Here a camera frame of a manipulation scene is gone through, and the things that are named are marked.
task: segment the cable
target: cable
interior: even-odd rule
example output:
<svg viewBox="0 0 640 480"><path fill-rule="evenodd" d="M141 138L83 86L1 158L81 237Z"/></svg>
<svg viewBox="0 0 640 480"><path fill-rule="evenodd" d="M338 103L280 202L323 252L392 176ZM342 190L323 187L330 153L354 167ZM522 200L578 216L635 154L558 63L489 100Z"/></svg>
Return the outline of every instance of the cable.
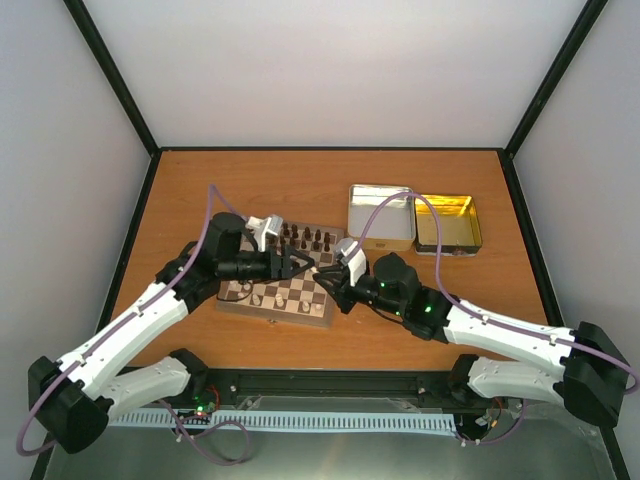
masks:
<svg viewBox="0 0 640 480"><path fill-rule="evenodd" d="M215 385L207 387L207 392L213 392L213 394L216 396L216 409L214 410L214 412L217 412L218 410L220 410L220 392L218 392L218 389Z"/></svg>
<svg viewBox="0 0 640 480"><path fill-rule="evenodd" d="M186 427L184 426L183 421L176 414L176 412L173 411L173 408L171 408L171 405L169 405L164 400L158 400L158 403L160 403L160 405L162 405L164 408L166 408L167 411L171 414L171 416L173 417L173 420L176 422L176 426L180 430L180 433L182 433L183 437L187 439L187 441L191 444L191 446L200 455L202 455L204 458L206 458L210 462L212 462L212 463L214 463L216 465L229 467L231 465L237 465L239 463L242 463L242 462L246 461L249 458L249 453L251 452L251 436L249 435L249 431L240 422L236 422L235 420L225 420L224 422L217 423L213 427L208 428L204 432L199 433L197 435L194 435L192 437L189 434L189 432L187 431ZM213 455L212 453L207 452L206 450L204 450L202 447L200 447L200 445L198 445L196 443L196 439L197 438L202 438L202 437L206 437L208 435L211 435L212 433L214 433L215 431L217 431L221 427L224 427L225 425L236 426L244 434L244 438L245 438L244 451L242 452L242 455L240 455L240 457L238 457L238 458L236 458L234 460L224 460L224 459L218 458L215 455Z"/></svg>
<svg viewBox="0 0 640 480"><path fill-rule="evenodd" d="M513 425L511 425L511 428L509 430L507 430L505 433L503 433L502 435L500 435L497 438L492 438L491 440L486 440L483 441L482 439L478 439L479 442L476 443L476 445L485 445L485 446L489 446L489 445L495 445L496 443L500 443L503 440L506 440L507 438L509 438L510 436L512 436L514 433L516 433L516 431L522 426L522 424L524 423L524 414L527 411L527 400L526 399L522 399L522 410L520 411L520 416L518 417L518 419L513 423ZM465 439L462 438L460 436L460 434L458 432L455 432L455 436L458 440L460 440L463 444L465 444Z"/></svg>
<svg viewBox="0 0 640 480"><path fill-rule="evenodd" d="M385 207L385 205L387 205L389 202L392 202L393 200L397 199L397 198L405 198L405 197L410 197L410 198L417 198L418 200L422 201L430 210L431 215L433 215L433 218L435 220L436 223L436 238L437 238L437 242L436 242L436 268L435 268L435 278L436 278L436 284L438 285L438 289L440 290L440 292L442 293L442 295L444 295L444 297L451 302L453 305L455 305L456 307L458 307L460 310L462 310L463 312L465 312L467 315L470 315L473 318L477 318L478 320L482 320L483 322L485 322L485 318L483 318L484 316L478 312L475 312L473 310L471 310L470 308L467 308L466 306L464 306L462 303L460 303L458 300L456 300L453 295L451 295L447 289L444 287L443 283L442 283L442 278L440 277L440 263L441 263L441 259L442 259L442 225L440 224L440 217L438 215L438 212L436 211L435 207L431 204L431 202L429 200L427 200L426 198L424 198L424 196L417 194L417 193L413 193L413 192L399 192L399 193L395 193L393 195L388 196L386 199L384 199L380 205L378 205L375 210L373 211L373 213L371 214L371 216L369 217L369 220L367 220L367 223L365 224L364 228L362 229L362 234L360 235L360 238L358 239L358 243L356 244L356 247L354 249L351 250L351 252L345 256L345 261L348 262L349 260L351 260L356 253L358 253L358 251L360 249L362 249L362 244L364 243L367 233L369 232L369 229L371 228L371 225L373 225L373 221L375 220L376 216L380 213L380 211ZM509 330L511 332L515 332L515 333L520 333L523 335L527 335L529 337L533 337L533 338L537 338L539 340L543 340L545 342L551 342L551 337L549 335L547 335L546 333L539 333L539 332L532 332L530 330L527 330L526 328L522 328L522 327L518 327L515 325L510 325L507 323L503 323L500 322L498 320L495 320L493 318L489 318L486 320L486 323L493 325L495 327L500 327L503 328L505 330ZM571 347L571 348L575 348L576 350L580 350L583 351L585 353L588 353L590 355L593 355L594 357L598 357L602 360L605 360L609 363L611 363L612 365L618 367L619 369L623 370L624 372L626 372L628 375L630 375L631 377L633 377L634 379L634 384L627 388L625 390L625 395L629 395L631 393L636 392L638 389L640 389L640 375L638 373L636 373L629 365L627 365L626 363L618 360L615 357L612 357L611 355L607 355L606 353L603 353L599 350L596 350L595 348L589 347L587 345L583 345L581 343L577 343L577 342L572 342L570 340L565 340L562 338L558 338L555 340L555 343L558 343L560 345L565 345L567 347Z"/></svg>
<svg viewBox="0 0 640 480"><path fill-rule="evenodd" d="M402 325L402 322L400 320L397 320L395 318L391 318L391 317L387 317L385 314L383 314L380 310L371 307L371 310L373 310L375 313L377 313L379 316L381 316L382 318L384 318L385 320L389 320L390 322L393 323L397 323L398 325Z"/></svg>
<svg viewBox="0 0 640 480"><path fill-rule="evenodd" d="M79 366L80 366L80 362L73 362L69 366L69 368L67 368L64 372L62 372L58 376L58 378L56 378L53 382L51 382L51 385L47 387L44 393L40 395L40 398L36 400L36 403L33 404L33 407L31 407L31 410L29 410L29 415L27 416L27 420L22 424L22 426L20 427L20 431L18 432L18 438L16 439L16 451L18 452L18 455L21 455L23 457L39 455L42 452L49 450L51 447L53 447L56 444L55 440L51 440L50 442L45 443L39 448L36 448L34 450L26 450L24 448L24 437L27 434L27 430L29 429L31 422L36 417L36 413L38 413L38 411L40 410L40 407L42 407L42 404L46 402L49 396L51 395L51 393L56 388L58 388L58 386L62 382L64 382L67 379L69 374L71 374L71 372L73 372Z"/></svg>
<svg viewBox="0 0 640 480"><path fill-rule="evenodd" d="M217 187L215 185L213 185L213 184L210 184L209 185L209 189L208 189L208 195L207 195L207 209L206 209L206 214L205 214L205 218L204 218L204 225L202 226L202 231L200 232L200 237L198 238L198 241L195 244L193 253L189 257L189 260L187 261L187 263L182 268L182 271L179 272L173 278L173 280L171 280L164 288L162 288L153 297L151 297L149 300L147 300L146 302L144 302L142 305L139 306L140 313L144 312L147 308L151 307L151 305L153 305L159 298L164 296L180 280L182 280L182 278L187 274L187 272L189 271L189 269L191 268L191 266L195 262L196 257L200 253L200 250L202 248L202 244L204 243L204 238L205 238L205 236L207 234L207 229L209 227L209 219L211 218L211 212L213 211L214 195L218 196L220 201L227 207L227 209L229 209L229 211L231 211L232 213L235 213L236 215L239 215L239 216L242 217L242 215L240 215L224 199L224 197L220 194L220 192L217 189ZM137 317L136 313L135 312L131 312L126 317L124 317L122 320L120 320L118 323L115 323L115 324L112 323L111 325L109 325L109 327L107 327L107 328L109 328L109 330L102 337L98 338L87 349L87 351L82 354L83 360L86 360L91 355L93 355L93 353L98 348L100 348L100 346L102 346L109 338L111 338L118 330L120 330L122 327L127 325L131 320L133 320L136 317ZM38 400L34 403L33 407L31 407L31 409L29 410L29 413L27 414L27 418L26 418L25 422L20 427L20 430L18 432L18 437L16 438L16 451L18 452L19 455L21 455L23 457L28 457L28 456L32 456L32 455L38 455L38 454L50 449L51 447L53 447L55 445L55 440L54 440L54 441L48 442L46 445L42 445L41 447L39 447L37 449L27 450L27 449L24 448L24 437L25 437L25 435L27 433L27 430L29 429L29 425L31 425L31 422L33 421L33 419L36 417L36 415L40 411L40 408L42 407L44 402L46 402L47 399L51 396L51 393L55 390L55 388L57 388L62 383L62 381L64 381L64 379L66 379L80 365L81 365L81 363L79 361L78 362L74 362L69 366L69 368L67 368L66 370L61 372L60 375L56 378L56 380L54 380L51 383L51 385L49 385L49 387L42 393L42 395L40 395L40 398L38 398Z"/></svg>
<svg viewBox="0 0 640 480"><path fill-rule="evenodd" d="M504 410L504 407L502 406L502 400L500 400L500 397L494 397L493 401L498 404L498 416L496 417L497 422L498 420L500 420L500 416L502 415L502 410Z"/></svg>

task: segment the black metal frame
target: black metal frame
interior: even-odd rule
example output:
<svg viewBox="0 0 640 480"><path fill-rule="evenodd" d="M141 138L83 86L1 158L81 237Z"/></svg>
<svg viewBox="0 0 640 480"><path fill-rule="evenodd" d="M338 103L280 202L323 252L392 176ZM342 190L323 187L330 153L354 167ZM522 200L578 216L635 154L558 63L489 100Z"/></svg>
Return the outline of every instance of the black metal frame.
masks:
<svg viewBox="0 0 640 480"><path fill-rule="evenodd" d="M551 97L565 71L587 37L591 27L607 4L607 0L587 0L573 28L558 52L544 80L531 100L524 116L505 148L410 148L410 147L163 147L159 148L136 106L127 85L118 71L96 25L82 0L64 0L88 46L111 84L140 140L151 156L143 188L138 198L116 271L109 288L107 300L100 317L98 329L110 320L115 306L129 257L140 226L140 221L149 197L155 173L162 153L171 150L490 150L499 157L505 182L514 206L516 218L524 240L542 305L550 325L563 325L562 316L553 292L547 268L542 257L535 230L520 187L513 159L533 128L544 106ZM439 391L446 383L448 372L338 372L338 371L273 371L211 369L210 379L220 386L224 403L236 403L254 393L297 396L361 396L404 398L421 407L443 408L447 411L465 413L465 409L452 404L438 395L418 394L421 386L427 391ZM624 459L613 430L602 429L614 471L619 480L629 479ZM40 455L32 480L44 476L49 455Z"/></svg>

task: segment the metal tin box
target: metal tin box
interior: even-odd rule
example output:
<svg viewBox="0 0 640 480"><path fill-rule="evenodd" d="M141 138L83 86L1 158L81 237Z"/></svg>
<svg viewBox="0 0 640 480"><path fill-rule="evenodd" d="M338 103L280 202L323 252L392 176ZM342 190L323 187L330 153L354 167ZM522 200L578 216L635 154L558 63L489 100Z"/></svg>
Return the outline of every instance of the metal tin box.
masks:
<svg viewBox="0 0 640 480"><path fill-rule="evenodd" d="M388 185L352 185L349 189L350 237L360 238L365 224L375 208L389 195L413 192L408 187ZM416 238L413 199L397 198L387 204L369 229L363 248L372 250L409 250Z"/></svg>
<svg viewBox="0 0 640 480"><path fill-rule="evenodd" d="M442 253L445 255L475 255L482 246L478 211L469 195L424 195L435 207L442 226ZM436 253L436 223L429 208L415 201L416 252Z"/></svg>

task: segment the white cable tray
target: white cable tray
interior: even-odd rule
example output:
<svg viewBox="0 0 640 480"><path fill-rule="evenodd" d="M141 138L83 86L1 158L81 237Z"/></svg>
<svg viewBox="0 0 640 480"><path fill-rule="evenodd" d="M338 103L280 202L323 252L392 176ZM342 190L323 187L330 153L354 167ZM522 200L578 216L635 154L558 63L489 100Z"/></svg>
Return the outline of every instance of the white cable tray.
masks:
<svg viewBox="0 0 640 480"><path fill-rule="evenodd" d="M392 432L453 436L453 415L437 413L342 413L342 412L266 412L221 410L210 420L185 422L190 429L207 429L218 422L235 420L254 432L362 433ZM140 408L111 422L114 427L172 428L169 412L159 408ZM232 425L221 429L233 430Z"/></svg>

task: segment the gray floor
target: gray floor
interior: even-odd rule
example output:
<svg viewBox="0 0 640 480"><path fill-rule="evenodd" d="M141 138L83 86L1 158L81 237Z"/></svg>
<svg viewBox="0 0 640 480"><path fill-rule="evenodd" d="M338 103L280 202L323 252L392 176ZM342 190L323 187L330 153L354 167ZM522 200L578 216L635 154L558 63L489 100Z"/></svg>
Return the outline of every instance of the gray floor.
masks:
<svg viewBox="0 0 640 480"><path fill-rule="evenodd" d="M54 452L48 480L127 479L614 479L599 433L559 409L532 408L522 428L495 446L461 448L453 438L400 434L254 433L252 459L218 467L169 430L109 428L91 447ZM203 439L242 451L238 432Z"/></svg>

